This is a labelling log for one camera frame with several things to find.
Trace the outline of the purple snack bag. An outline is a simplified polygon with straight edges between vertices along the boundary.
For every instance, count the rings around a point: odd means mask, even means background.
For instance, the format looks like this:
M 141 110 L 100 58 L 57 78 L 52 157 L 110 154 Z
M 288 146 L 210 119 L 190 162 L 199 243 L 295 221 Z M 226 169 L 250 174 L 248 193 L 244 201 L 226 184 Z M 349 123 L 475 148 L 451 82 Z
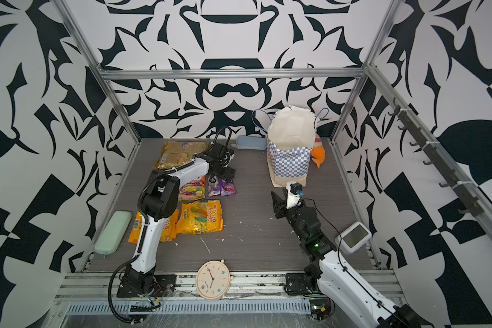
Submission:
M 217 176 L 210 176 L 206 179 L 207 196 L 227 197 L 236 194 L 236 187 L 233 182 L 227 182 Z

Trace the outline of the gold snack bag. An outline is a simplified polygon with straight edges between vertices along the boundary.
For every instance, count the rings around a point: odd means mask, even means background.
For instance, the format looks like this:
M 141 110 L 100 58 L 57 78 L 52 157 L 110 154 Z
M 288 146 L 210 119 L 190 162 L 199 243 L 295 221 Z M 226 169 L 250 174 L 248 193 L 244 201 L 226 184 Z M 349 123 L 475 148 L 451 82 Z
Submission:
M 195 154 L 203 153 L 209 147 L 208 142 L 166 141 L 163 151 L 153 169 L 172 169 L 190 161 Z

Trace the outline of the orange yellow snack bag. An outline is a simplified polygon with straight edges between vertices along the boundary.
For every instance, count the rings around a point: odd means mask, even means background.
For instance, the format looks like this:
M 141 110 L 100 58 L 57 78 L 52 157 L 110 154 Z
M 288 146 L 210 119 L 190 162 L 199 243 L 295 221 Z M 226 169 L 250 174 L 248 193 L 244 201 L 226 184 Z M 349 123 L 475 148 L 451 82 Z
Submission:
M 224 228 L 223 211 L 219 200 L 198 200 L 181 206 L 176 232 L 182 235 L 204 235 Z
M 180 214 L 180 211 L 178 209 L 176 209 L 174 211 L 174 214 L 172 216 L 170 216 L 168 218 L 168 220 L 166 221 L 164 228 L 163 228 L 163 231 L 161 233 L 161 238 L 160 238 L 161 243 L 173 241 L 176 238 L 176 236 L 177 236 L 176 224 L 177 224 L 178 219 L 179 219 L 179 214 Z M 139 237 L 140 237 L 140 232 L 141 232 L 142 226 L 143 226 L 143 221 L 144 221 L 144 217 L 142 216 L 142 214 L 140 212 L 138 212 L 136 214 L 135 221 L 133 223 L 133 228 L 132 228 L 130 235 L 129 235 L 129 238 L 128 238 L 129 243 L 133 243 L 133 244 L 138 243 Z

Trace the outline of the blue checkered paper bag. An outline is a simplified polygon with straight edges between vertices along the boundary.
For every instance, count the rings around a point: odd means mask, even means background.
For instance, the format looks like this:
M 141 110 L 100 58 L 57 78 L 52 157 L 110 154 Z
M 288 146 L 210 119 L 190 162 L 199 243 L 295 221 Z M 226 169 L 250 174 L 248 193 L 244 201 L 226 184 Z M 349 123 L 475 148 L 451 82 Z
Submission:
M 274 187 L 283 188 L 289 181 L 306 185 L 318 123 L 328 113 L 328 108 L 314 113 L 308 108 L 289 106 L 272 115 L 268 128 L 261 128 L 266 133 L 266 158 Z

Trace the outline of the pink fruit candy bag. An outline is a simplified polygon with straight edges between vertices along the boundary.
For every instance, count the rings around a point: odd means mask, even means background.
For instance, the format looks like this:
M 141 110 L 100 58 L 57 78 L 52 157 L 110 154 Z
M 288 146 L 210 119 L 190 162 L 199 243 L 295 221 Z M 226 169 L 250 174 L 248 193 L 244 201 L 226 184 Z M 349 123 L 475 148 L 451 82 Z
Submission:
M 205 198 L 206 196 L 206 177 L 194 179 L 180 188 L 178 200 L 179 202 L 196 201 Z

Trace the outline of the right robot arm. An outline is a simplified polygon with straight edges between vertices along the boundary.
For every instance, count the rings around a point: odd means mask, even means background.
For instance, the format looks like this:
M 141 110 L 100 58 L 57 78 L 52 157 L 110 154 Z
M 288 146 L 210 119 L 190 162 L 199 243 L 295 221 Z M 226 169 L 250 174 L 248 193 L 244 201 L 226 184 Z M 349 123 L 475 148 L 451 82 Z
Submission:
M 298 200 L 287 207 L 290 194 L 271 192 L 275 217 L 285 218 L 310 260 L 304 273 L 314 288 L 331 299 L 358 327 L 420 327 L 420 317 L 407 305 L 398 306 L 368 283 L 342 257 L 321 230 L 318 211 Z

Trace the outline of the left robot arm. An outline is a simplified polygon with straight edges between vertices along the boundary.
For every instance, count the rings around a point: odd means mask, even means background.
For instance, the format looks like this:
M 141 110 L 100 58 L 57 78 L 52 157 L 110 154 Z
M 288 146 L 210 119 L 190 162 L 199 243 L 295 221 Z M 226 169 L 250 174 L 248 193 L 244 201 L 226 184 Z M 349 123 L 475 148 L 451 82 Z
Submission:
M 235 170 L 230 162 L 234 150 L 227 145 L 213 142 L 208 150 L 195 154 L 194 158 L 177 168 L 156 169 L 151 173 L 139 195 L 137 207 L 143 216 L 137 248 L 132 259 L 123 265 L 122 289 L 131 296 L 149 295 L 154 284 L 157 249 L 167 220 L 177 209 L 179 191 L 196 178 L 212 174 L 230 182 Z

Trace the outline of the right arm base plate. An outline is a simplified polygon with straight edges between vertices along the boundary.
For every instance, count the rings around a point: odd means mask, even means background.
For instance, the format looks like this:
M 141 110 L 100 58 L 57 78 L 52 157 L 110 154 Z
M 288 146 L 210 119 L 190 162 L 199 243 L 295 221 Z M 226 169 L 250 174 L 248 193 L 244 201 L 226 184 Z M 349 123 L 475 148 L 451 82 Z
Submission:
M 315 277 L 307 273 L 287 273 L 284 292 L 288 295 L 322 295 Z

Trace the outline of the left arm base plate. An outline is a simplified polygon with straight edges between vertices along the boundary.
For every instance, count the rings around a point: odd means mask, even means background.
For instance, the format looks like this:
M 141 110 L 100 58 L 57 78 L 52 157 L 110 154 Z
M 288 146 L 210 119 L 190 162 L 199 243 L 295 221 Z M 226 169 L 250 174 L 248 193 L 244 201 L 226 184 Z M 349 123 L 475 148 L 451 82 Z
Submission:
M 123 276 L 116 296 L 131 297 L 164 297 L 175 291 L 176 275 L 160 274 L 146 277 Z

